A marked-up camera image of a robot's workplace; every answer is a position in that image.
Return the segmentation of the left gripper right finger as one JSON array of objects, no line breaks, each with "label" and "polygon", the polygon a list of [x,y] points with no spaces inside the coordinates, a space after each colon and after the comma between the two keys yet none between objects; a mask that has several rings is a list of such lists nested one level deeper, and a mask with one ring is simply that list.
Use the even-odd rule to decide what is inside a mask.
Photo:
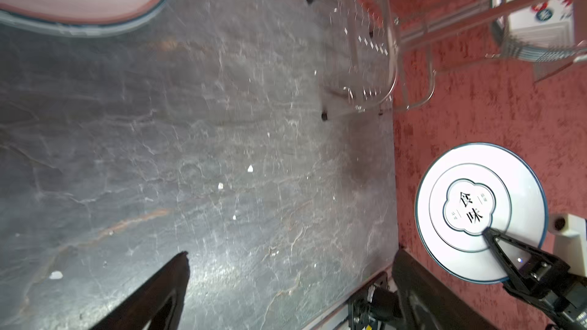
[{"label": "left gripper right finger", "polygon": [[392,265],[401,318],[397,329],[495,329],[404,249]]}]

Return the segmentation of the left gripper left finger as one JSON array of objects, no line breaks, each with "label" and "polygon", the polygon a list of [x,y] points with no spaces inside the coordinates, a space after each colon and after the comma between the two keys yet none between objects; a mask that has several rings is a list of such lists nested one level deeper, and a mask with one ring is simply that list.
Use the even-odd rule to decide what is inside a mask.
[{"label": "left gripper left finger", "polygon": [[175,255],[94,329],[177,329],[190,279],[188,253]]}]

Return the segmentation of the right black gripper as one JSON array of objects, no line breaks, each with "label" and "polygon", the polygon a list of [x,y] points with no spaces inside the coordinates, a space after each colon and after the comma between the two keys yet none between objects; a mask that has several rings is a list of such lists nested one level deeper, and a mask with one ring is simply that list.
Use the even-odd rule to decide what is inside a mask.
[{"label": "right black gripper", "polygon": [[586,324],[584,277],[571,274],[561,259],[504,232],[487,228],[482,236],[508,276],[508,294],[540,310],[553,325]]}]

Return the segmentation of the white plate black quatrefoil emblem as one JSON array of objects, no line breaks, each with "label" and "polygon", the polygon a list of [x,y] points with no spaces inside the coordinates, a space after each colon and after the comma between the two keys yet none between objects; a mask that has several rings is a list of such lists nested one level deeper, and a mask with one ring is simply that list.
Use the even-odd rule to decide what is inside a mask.
[{"label": "white plate black quatrefoil emblem", "polygon": [[482,234],[495,229],[535,248],[547,237],[544,188],[527,162],[489,143],[447,151],[424,173],[414,203],[420,240],[427,253],[460,280],[505,282]]}]

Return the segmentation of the chrome wire dish rack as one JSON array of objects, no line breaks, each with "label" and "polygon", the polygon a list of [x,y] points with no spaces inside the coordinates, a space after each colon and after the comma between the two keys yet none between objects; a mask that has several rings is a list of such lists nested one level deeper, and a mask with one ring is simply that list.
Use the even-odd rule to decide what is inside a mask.
[{"label": "chrome wire dish rack", "polygon": [[[329,121],[367,111],[406,112],[432,98],[437,75],[505,56],[492,36],[492,23],[544,0],[306,0],[325,9],[333,29],[327,60],[332,70],[321,82],[321,118]],[[527,62],[535,81],[585,61],[576,55]]]}]

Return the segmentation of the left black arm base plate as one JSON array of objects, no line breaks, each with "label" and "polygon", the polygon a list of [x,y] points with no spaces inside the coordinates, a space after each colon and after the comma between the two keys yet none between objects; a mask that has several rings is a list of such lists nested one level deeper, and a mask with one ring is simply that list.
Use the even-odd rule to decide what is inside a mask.
[{"label": "left black arm base plate", "polygon": [[353,293],[347,302],[350,329],[386,329],[401,320],[398,297],[381,273]]}]

